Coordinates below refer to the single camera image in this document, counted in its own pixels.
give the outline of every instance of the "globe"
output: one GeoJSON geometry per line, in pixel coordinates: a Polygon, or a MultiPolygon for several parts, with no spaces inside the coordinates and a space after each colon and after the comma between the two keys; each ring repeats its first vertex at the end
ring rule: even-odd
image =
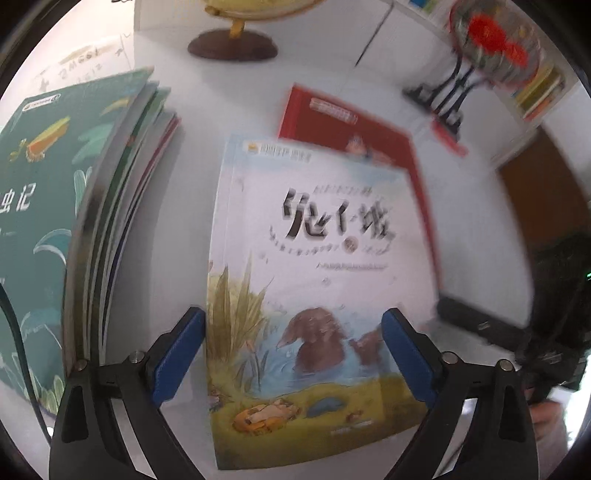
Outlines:
{"type": "Polygon", "coordinates": [[[232,20],[230,28],[202,33],[189,44],[197,57],[226,61],[261,61],[277,56],[266,35],[244,30],[247,21],[267,21],[302,13],[323,0],[205,0],[205,11],[232,20]]]}

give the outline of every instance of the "red book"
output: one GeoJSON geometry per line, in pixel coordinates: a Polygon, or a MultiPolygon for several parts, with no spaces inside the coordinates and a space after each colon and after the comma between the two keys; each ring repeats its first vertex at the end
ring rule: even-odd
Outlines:
{"type": "Polygon", "coordinates": [[[409,133],[336,98],[295,85],[279,137],[360,155],[375,164],[406,169],[423,216],[439,283],[435,235],[409,133]]]}

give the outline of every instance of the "children's book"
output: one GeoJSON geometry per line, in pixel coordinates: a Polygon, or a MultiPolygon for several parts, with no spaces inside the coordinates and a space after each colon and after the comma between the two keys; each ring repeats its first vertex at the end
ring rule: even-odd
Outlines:
{"type": "Polygon", "coordinates": [[[408,171],[232,137],[213,220],[206,349],[220,469],[305,462],[418,424],[381,336],[420,329],[435,279],[408,171]]]}

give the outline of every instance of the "grass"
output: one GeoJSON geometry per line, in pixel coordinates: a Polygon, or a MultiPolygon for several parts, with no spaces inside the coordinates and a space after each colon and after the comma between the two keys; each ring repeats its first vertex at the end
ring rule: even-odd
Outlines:
{"type": "Polygon", "coordinates": [[[266,288],[250,291],[251,260],[242,283],[229,278],[228,266],[221,275],[209,275],[207,285],[207,360],[233,362],[241,348],[254,343],[268,322],[262,302],[266,288]]]}
{"type": "Polygon", "coordinates": [[[221,470],[270,468],[342,453],[413,427],[427,411],[424,404],[413,399],[402,377],[396,375],[352,387],[317,384],[282,396],[300,407],[302,413],[283,428],[256,436],[234,430],[234,417],[246,408],[274,399],[245,395],[233,386],[230,378],[230,372],[224,375],[220,371],[211,377],[215,387],[228,398],[222,408],[211,414],[217,465],[221,470]],[[325,397],[337,397],[346,406],[337,412],[306,418],[307,409],[325,397]],[[374,422],[344,433],[332,433],[349,426],[346,417],[356,410],[363,411],[357,422],[374,422]]]}

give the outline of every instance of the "blue gripper pad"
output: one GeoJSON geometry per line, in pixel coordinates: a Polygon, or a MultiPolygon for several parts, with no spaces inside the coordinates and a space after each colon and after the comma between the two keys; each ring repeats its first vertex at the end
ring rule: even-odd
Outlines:
{"type": "Polygon", "coordinates": [[[176,394],[189,365],[205,338],[205,312],[199,308],[190,308],[170,334],[175,339],[154,370],[154,389],[152,401],[157,407],[170,400],[176,394]]]}
{"type": "Polygon", "coordinates": [[[384,313],[382,316],[382,337],[388,350],[398,365],[413,397],[418,401],[425,402],[428,408],[433,408],[437,400],[437,392],[432,388],[434,372],[409,333],[414,333],[414,336],[419,335],[398,309],[391,309],[384,313]],[[403,327],[401,322],[405,322],[407,329],[410,327],[412,332],[407,333],[407,329],[403,327]]]}

